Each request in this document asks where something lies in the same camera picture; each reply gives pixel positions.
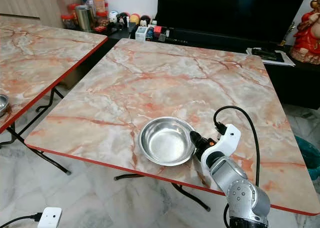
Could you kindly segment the large steel bowl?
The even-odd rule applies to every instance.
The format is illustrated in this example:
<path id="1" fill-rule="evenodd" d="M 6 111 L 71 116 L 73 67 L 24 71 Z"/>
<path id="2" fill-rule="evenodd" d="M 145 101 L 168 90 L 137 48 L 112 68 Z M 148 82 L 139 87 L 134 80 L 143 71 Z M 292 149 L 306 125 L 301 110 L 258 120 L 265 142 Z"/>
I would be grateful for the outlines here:
<path id="1" fill-rule="evenodd" d="M 176 117 L 154 118 L 142 127 L 135 139 L 135 146 L 155 164 L 181 165 L 195 153 L 195 146 L 190 138 L 192 131 L 192 125 Z"/>

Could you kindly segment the marble pattern folding table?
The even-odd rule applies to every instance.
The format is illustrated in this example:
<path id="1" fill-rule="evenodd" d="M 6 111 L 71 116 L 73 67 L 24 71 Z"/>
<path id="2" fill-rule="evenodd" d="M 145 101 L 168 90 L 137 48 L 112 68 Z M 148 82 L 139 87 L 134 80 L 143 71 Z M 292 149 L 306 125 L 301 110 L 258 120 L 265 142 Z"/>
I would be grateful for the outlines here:
<path id="1" fill-rule="evenodd" d="M 36 108 L 37 115 L 26 130 L 53 106 L 55 97 L 64 98 L 56 85 L 107 40 L 103 34 L 1 21 L 0 93 L 7 97 L 7 105 L 0 132 L 7 130 L 13 142 L 24 143 L 23 133 L 16 132 L 16 121 L 48 94 L 48 104 Z"/>
<path id="2" fill-rule="evenodd" d="M 320 214 L 320 200 L 285 111 L 256 56 L 121 39 L 27 136 L 28 146 L 220 194 L 193 161 L 154 164 L 141 129 L 172 116 L 217 138 L 222 106 L 249 113 L 259 140 L 259 186 L 275 209 Z"/>

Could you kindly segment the small steel bowl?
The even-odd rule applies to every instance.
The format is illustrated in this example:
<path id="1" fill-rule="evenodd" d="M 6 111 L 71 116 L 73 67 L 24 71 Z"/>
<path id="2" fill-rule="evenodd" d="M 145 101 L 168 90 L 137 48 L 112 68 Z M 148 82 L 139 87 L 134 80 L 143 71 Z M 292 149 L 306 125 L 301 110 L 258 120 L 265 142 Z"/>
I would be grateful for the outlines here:
<path id="1" fill-rule="evenodd" d="M 5 94 L 0 94 L 0 116 L 4 116 L 10 106 L 9 98 Z"/>

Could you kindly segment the teal plastic bin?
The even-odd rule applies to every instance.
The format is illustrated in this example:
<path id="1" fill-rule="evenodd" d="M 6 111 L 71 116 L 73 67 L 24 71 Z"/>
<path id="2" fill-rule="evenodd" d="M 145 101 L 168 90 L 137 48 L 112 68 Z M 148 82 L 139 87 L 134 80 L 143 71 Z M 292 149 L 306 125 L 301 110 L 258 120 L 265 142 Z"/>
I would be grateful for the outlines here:
<path id="1" fill-rule="evenodd" d="M 320 150 L 305 139 L 295 136 L 311 180 L 320 178 Z"/>

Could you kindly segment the black remote control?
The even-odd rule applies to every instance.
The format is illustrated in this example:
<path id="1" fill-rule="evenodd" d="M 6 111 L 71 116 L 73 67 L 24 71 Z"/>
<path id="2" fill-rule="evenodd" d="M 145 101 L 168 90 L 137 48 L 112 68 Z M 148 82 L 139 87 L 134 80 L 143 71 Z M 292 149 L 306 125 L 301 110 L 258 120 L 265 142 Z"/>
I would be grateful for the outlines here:
<path id="1" fill-rule="evenodd" d="M 276 62 L 283 62 L 282 55 L 275 51 L 262 50 L 262 49 L 250 49 L 252 55 L 261 57 L 263 60 L 270 60 Z"/>

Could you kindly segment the small white box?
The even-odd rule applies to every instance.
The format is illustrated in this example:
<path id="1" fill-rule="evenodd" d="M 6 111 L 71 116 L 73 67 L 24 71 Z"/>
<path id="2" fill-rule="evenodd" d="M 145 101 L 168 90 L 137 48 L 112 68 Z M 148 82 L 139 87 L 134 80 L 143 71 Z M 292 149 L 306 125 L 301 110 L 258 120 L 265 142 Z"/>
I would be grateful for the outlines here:
<path id="1" fill-rule="evenodd" d="M 135 40 L 145 41 L 147 38 L 148 27 L 139 26 L 135 30 L 134 38 Z"/>

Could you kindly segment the white paper stack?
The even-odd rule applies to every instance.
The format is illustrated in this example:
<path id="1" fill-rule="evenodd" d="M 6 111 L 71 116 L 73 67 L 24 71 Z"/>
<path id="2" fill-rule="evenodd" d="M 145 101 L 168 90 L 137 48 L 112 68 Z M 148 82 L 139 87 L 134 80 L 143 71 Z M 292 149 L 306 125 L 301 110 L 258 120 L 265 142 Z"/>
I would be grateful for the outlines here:
<path id="1" fill-rule="evenodd" d="M 278 52 L 282 55 L 282 58 L 284 59 L 283 62 L 276 62 L 276 61 L 270 61 L 270 60 L 266 60 L 266 59 L 262 59 L 262 62 L 265 63 L 266 65 L 279 65 L 279 66 L 295 66 L 295 63 L 293 63 L 293 61 L 288 57 L 288 55 L 282 51 L 282 50 L 271 50 L 271 49 L 267 49 L 269 51 L 275 51 Z M 251 50 L 247 49 L 246 53 L 249 55 L 251 54 Z"/>

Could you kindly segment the black television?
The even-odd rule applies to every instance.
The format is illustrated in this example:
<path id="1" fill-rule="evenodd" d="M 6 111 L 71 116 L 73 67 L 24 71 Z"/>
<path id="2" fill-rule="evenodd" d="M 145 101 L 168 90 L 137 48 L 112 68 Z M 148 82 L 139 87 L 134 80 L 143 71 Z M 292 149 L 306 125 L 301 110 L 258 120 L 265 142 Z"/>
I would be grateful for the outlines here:
<path id="1" fill-rule="evenodd" d="M 304 0 L 158 0 L 160 26 L 280 42 Z"/>

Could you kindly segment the black and white figurine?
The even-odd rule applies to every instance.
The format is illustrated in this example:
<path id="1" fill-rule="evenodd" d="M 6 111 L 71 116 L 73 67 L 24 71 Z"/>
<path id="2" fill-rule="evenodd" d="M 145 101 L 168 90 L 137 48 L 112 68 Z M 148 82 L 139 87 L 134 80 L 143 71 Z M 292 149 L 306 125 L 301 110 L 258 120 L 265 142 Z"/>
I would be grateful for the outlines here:
<path id="1" fill-rule="evenodd" d="M 118 22 L 119 24 L 122 24 L 122 26 L 127 27 L 130 22 L 130 15 L 126 12 L 119 13 Z"/>

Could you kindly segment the jar with brown snacks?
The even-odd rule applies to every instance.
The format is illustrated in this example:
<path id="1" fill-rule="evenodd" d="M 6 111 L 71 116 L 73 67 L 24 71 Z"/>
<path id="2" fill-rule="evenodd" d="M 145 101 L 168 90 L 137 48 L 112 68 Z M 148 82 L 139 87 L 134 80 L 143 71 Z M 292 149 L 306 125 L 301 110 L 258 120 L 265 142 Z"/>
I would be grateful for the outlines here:
<path id="1" fill-rule="evenodd" d="M 110 23 L 109 13 L 106 11 L 97 11 L 94 17 L 94 31 L 104 33 Z"/>

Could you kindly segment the red seated figurine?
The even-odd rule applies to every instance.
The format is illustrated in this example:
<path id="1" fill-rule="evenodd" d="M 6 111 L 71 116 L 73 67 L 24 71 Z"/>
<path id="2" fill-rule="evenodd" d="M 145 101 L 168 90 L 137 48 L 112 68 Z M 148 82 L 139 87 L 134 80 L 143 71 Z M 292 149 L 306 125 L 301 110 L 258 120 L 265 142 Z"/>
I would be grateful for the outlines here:
<path id="1" fill-rule="evenodd" d="M 310 6 L 297 25 L 290 55 L 299 62 L 320 65 L 320 0 L 311 1 Z"/>

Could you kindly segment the steel canister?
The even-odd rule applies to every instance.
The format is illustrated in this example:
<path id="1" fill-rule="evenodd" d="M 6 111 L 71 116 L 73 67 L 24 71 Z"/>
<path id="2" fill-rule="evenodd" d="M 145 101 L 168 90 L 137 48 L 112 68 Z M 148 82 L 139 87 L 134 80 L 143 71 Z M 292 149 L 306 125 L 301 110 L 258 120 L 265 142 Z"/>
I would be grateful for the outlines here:
<path id="1" fill-rule="evenodd" d="M 93 30 L 93 11 L 90 6 L 78 5 L 74 8 L 78 26 L 84 32 L 91 32 Z"/>

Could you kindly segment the tall jar orange contents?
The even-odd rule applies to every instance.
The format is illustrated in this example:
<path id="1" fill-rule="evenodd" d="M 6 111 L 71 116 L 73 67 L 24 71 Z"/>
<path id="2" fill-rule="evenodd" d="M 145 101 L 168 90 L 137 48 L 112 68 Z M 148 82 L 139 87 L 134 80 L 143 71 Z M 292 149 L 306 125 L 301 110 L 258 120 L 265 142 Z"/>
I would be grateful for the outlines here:
<path id="1" fill-rule="evenodd" d="M 106 0 L 94 0 L 94 8 L 96 12 L 107 12 Z"/>

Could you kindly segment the small jar red lid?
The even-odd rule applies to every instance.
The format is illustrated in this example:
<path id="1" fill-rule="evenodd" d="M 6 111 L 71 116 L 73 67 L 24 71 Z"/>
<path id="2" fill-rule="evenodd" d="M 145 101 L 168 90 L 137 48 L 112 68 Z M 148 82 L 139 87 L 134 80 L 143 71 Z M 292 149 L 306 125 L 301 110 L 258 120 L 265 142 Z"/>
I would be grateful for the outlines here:
<path id="1" fill-rule="evenodd" d="M 61 15 L 61 21 L 65 29 L 71 29 L 71 30 L 76 29 L 73 15 Z"/>

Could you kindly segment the light wooden cabinet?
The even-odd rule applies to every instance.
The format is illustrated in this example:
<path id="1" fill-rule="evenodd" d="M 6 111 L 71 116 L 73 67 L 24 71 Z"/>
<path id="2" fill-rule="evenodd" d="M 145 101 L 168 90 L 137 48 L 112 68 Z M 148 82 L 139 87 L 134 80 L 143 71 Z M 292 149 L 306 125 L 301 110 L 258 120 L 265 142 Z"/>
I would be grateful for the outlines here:
<path id="1" fill-rule="evenodd" d="M 69 0 L 79 3 L 80 0 Z M 58 0 L 0 0 L 0 14 L 8 20 L 63 28 Z"/>

